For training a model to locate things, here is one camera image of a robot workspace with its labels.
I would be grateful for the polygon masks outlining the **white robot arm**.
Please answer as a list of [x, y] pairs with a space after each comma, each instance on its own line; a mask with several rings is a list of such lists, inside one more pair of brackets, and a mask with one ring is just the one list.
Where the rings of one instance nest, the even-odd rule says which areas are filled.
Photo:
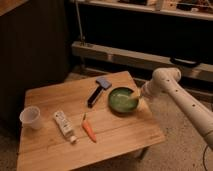
[[213, 112], [183, 89], [178, 82], [181, 71], [178, 68], [157, 68], [152, 78], [145, 82], [140, 92], [132, 98], [155, 98], [160, 92], [167, 93], [213, 151]]

